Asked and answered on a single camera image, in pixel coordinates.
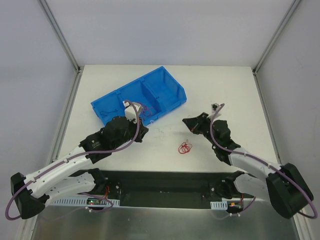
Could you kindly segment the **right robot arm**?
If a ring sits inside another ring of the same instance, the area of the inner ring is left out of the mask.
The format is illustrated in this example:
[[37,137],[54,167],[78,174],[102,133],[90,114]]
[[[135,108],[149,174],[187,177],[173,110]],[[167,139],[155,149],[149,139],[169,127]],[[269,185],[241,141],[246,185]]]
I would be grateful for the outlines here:
[[312,218],[317,218],[314,196],[295,165],[268,162],[247,152],[232,140],[226,120],[214,120],[205,112],[182,122],[191,133],[202,135],[211,143],[221,162],[239,169],[216,188],[218,195],[231,199],[249,194],[270,203],[285,219],[310,206]]

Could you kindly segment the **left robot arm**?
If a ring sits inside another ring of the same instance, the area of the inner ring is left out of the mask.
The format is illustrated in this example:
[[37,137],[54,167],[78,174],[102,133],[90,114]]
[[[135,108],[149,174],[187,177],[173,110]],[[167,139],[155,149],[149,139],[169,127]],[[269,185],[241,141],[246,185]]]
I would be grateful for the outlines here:
[[18,209],[18,218],[26,220],[68,195],[90,191],[102,194],[106,188],[105,178],[93,165],[134,142],[141,143],[148,131],[142,119],[116,116],[66,156],[33,173],[15,173],[10,178],[12,198],[5,209],[5,217],[15,220],[9,215],[12,203]]

